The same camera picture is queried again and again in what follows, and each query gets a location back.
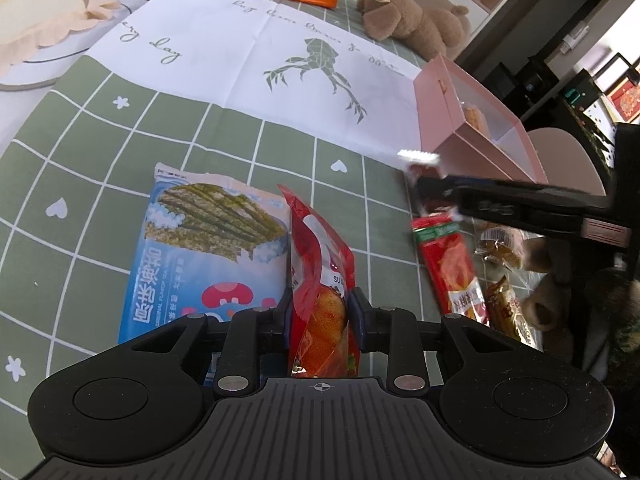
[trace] red sausage package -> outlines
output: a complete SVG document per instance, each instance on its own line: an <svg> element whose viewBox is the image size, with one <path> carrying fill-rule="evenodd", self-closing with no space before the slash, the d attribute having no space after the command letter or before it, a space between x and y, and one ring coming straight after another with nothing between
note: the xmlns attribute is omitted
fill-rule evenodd
<svg viewBox="0 0 640 480"><path fill-rule="evenodd" d="M441 313L463 314L488 325L484 297L471 257L450 213L415 219L412 227Z"/></svg>
<svg viewBox="0 0 640 480"><path fill-rule="evenodd" d="M291 208L291 375L356 376L360 353L346 307L355 286L353 253L318 213L279 187Z"/></svg>

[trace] pink box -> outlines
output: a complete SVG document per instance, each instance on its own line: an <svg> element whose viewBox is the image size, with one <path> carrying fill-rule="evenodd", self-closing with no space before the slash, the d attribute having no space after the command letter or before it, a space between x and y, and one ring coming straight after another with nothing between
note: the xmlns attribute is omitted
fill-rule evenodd
<svg viewBox="0 0 640 480"><path fill-rule="evenodd" d="M520 120L458 65L443 56L432 59L414 88L422 150L438 153L444 172L547 183ZM466 121L462 103L484 114L490 139Z"/></svg>

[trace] brown teddy bear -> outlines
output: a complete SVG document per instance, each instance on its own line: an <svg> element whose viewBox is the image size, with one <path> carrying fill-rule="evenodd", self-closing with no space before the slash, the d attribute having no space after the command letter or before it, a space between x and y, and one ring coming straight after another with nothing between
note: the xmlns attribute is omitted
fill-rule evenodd
<svg viewBox="0 0 640 480"><path fill-rule="evenodd" d="M364 30L377 41L395 38L428 61L438 54L446 56L466 38L461 19L468 9L423 9L414 0L358 0Z"/></svg>

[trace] green label stripe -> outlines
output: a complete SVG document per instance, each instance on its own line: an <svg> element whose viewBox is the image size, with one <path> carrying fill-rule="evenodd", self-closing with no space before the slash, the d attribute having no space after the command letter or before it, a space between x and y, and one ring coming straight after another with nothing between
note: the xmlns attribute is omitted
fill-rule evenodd
<svg viewBox="0 0 640 480"><path fill-rule="evenodd" d="M448 224L436 225L433 227L423 227L414 231L415 240L421 244L423 242L430 242L436 238L448 236L452 233L458 232L460 227L457 222L450 222Z"/></svg>

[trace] crosshair symbol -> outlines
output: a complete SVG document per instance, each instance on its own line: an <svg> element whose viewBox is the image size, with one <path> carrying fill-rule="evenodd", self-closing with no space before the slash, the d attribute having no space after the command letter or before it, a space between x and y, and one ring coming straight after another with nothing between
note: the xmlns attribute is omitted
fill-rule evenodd
<svg viewBox="0 0 640 480"><path fill-rule="evenodd" d="M329 386L327 383L318 383L312 386L314 390L317 390L321 394L324 394L327 390L333 388L333 386Z"/></svg>

